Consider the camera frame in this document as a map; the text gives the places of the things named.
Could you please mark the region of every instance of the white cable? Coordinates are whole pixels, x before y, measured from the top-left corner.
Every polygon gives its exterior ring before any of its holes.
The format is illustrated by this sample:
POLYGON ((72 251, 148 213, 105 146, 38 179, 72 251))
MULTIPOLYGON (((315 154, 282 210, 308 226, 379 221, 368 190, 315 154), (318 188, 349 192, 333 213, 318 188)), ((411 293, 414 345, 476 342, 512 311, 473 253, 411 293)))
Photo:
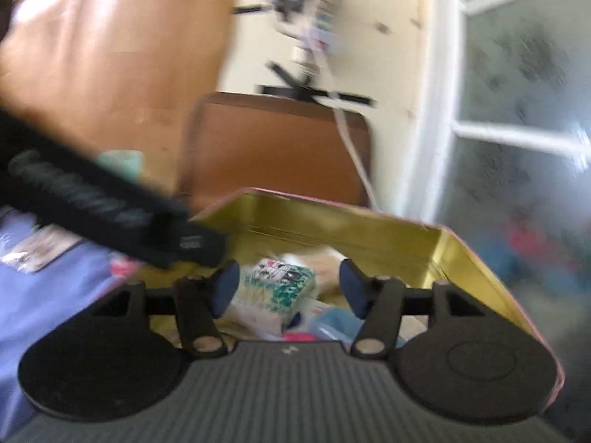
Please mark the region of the white cable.
MULTIPOLYGON (((313 16, 314 16, 315 11, 317 9, 317 5, 318 4, 314 5, 313 13, 311 13, 311 15, 312 15, 311 20, 312 21, 314 19, 313 16)), ((305 24, 308 44, 310 46, 310 49, 312 50, 312 55, 314 56, 314 61, 315 61, 316 66, 318 67, 318 71, 320 71, 321 73, 324 71, 324 79, 326 80, 326 93, 328 94, 330 99, 333 100, 333 103, 334 103, 332 110, 333 110, 333 113, 335 114, 336 127, 339 131, 339 135, 341 136, 341 139, 343 140, 343 144, 345 145, 345 148, 347 148, 347 151, 349 152, 349 156, 351 157, 351 160, 353 161, 353 164, 355 165, 355 169, 357 170, 357 174, 359 175, 359 178, 361 179, 361 183, 363 183, 363 187, 365 188, 365 191, 368 195, 369 203, 370 203, 372 209, 375 211, 380 211, 379 205, 378 205, 378 199, 375 196, 373 186, 372 186, 371 182, 369 181, 368 174, 365 171, 365 167, 363 165, 363 162, 361 161, 361 157, 359 156, 359 154, 357 152, 357 148, 355 148, 353 140, 351 139, 351 134, 349 132, 349 125, 347 123, 347 116, 345 114, 345 111, 341 107, 341 99, 339 99, 339 96, 335 93, 335 90, 334 90, 335 76, 333 75, 332 71, 330 70, 330 66, 328 64, 326 56, 324 55, 324 52, 320 48, 318 48, 318 46, 316 45, 317 41, 314 38, 314 36, 312 35, 312 30, 313 30, 312 21, 308 21, 307 24, 305 24)))

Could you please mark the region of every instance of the purple fabric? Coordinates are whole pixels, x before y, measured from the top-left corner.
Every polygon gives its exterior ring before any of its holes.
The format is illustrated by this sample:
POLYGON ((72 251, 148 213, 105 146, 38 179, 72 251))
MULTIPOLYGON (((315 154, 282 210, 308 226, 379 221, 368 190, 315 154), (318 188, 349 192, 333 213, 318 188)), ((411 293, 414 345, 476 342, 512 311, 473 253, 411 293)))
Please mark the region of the purple fabric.
MULTIPOLYGON (((34 220, 10 211, 0 217, 0 251, 29 236, 34 220)), ((116 285, 109 251, 83 241, 36 274, 0 263, 0 441, 34 415, 17 383, 25 350, 116 285)))

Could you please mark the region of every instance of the white window frame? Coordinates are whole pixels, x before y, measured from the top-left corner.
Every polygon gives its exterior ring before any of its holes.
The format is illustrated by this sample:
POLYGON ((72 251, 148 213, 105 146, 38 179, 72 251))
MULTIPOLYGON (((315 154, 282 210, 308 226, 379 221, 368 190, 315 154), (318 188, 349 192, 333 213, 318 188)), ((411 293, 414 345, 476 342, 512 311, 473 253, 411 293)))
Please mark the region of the white window frame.
POLYGON ((431 0, 417 124, 395 213, 435 223, 455 137, 591 159, 586 136, 513 124, 459 121, 466 19, 518 0, 431 0))

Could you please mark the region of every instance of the ribbed gray surface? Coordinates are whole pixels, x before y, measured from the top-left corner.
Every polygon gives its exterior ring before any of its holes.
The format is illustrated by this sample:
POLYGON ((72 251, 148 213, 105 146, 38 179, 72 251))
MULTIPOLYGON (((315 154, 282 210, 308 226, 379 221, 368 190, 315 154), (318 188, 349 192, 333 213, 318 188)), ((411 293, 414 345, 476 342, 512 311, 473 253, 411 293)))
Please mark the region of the ribbed gray surface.
POLYGON ((166 399, 110 423, 38 416, 11 443, 401 442, 563 443, 539 418, 471 426, 434 415, 398 388, 386 366, 338 343, 241 343, 192 365, 166 399))

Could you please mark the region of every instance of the glass pane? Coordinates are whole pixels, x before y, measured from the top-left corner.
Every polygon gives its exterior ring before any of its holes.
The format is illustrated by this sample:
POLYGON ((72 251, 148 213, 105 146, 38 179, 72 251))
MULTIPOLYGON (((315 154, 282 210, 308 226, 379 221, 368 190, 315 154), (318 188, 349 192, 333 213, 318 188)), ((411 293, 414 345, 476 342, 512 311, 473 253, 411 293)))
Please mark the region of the glass pane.
POLYGON ((468 20, 462 120, 591 134, 591 0, 520 0, 468 20))
POLYGON ((439 222, 463 237, 523 304, 566 370, 547 418, 591 425, 591 169, 494 143, 456 141, 439 222))

